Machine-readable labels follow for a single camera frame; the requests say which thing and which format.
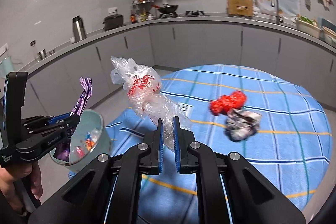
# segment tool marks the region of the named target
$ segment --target stove burner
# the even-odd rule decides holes
[[[175,12],[171,14],[160,14],[159,18],[162,18],[162,17],[178,17],[178,14]]]
[[[197,10],[196,12],[194,11],[186,11],[185,12],[185,15],[192,15],[192,16],[201,16],[201,15],[204,15],[204,11],[203,10]]]

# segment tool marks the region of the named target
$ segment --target clear plastic bag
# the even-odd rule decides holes
[[[174,150],[173,118],[179,117],[181,128],[190,130],[191,121],[187,118],[180,105],[160,94],[161,78],[157,72],[145,65],[137,65],[133,59],[111,56],[115,67],[111,71],[114,84],[122,84],[127,91],[132,109],[141,118],[148,115],[154,124],[162,119],[164,126],[164,144]]]

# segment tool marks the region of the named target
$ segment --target finger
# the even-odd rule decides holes
[[[0,180],[0,190],[13,210],[18,213],[22,213],[23,205],[19,197],[16,195],[13,182],[6,183]]]
[[[15,164],[0,169],[0,179],[10,183],[28,176],[33,167],[31,164]]]
[[[41,184],[41,170],[37,162],[32,164],[33,170],[30,173],[31,179],[31,192],[36,199],[39,199],[43,194],[42,184]]]

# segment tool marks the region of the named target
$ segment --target round table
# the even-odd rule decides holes
[[[211,100],[234,90],[246,94],[245,109],[262,115],[258,133],[241,142],[225,135],[227,116],[209,111]],[[206,65],[166,75],[161,94],[186,111],[197,141],[221,154],[239,152],[297,208],[305,207],[322,181],[332,152],[326,114],[307,90],[252,68]],[[140,119],[126,109],[106,126],[114,142],[111,155],[124,153],[155,129],[148,117]],[[138,213],[138,223],[198,223],[195,175],[179,175],[174,153],[167,148],[163,172],[143,176]]]

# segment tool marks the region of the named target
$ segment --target purple plastic wrapper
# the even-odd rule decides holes
[[[76,106],[73,108],[73,110],[70,112],[70,116],[72,115],[81,115],[83,110],[85,109],[86,103],[88,101],[88,99],[91,97],[92,95],[92,80],[91,78],[84,78],[81,77],[80,78],[80,83],[83,87],[83,92],[80,95]],[[63,160],[66,162],[69,162],[69,156],[70,156],[70,141],[71,141],[71,136],[73,135],[73,133],[75,132],[76,127],[71,127],[68,129],[67,131],[67,136],[68,138],[63,141],[62,143],[59,143],[56,146],[56,150],[55,153],[53,155],[54,158],[58,159],[58,160]]]

